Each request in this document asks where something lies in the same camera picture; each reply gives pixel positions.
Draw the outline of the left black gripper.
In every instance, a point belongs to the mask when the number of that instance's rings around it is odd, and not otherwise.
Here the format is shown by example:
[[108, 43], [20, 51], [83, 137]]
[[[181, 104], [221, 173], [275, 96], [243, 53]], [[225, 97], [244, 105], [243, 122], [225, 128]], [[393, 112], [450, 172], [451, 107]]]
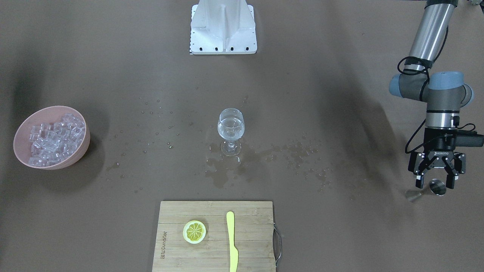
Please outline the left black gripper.
[[425, 173], [432, 168], [446, 170], [446, 187], [453, 189], [459, 174], [465, 173], [464, 153], [455, 151], [457, 129], [425, 128], [423, 142], [408, 151], [408, 171], [415, 175], [415, 187], [424, 187]]

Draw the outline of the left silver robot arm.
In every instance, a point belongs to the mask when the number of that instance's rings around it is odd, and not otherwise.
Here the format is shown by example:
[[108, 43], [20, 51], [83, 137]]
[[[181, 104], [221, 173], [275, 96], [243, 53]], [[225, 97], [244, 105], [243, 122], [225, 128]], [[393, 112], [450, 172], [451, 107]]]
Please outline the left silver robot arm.
[[465, 153], [456, 147], [481, 147], [483, 136], [475, 129], [465, 130], [460, 110], [474, 97], [473, 90], [458, 71], [431, 74], [430, 70], [446, 43], [449, 22], [456, 0], [428, 0], [408, 56], [397, 64], [398, 74], [389, 83], [389, 92], [397, 97], [426, 104], [423, 141], [414, 148], [405, 146], [410, 155], [408, 170], [416, 177], [416, 187], [423, 188], [425, 174], [433, 168], [446, 171], [445, 186], [455, 187], [465, 173]]

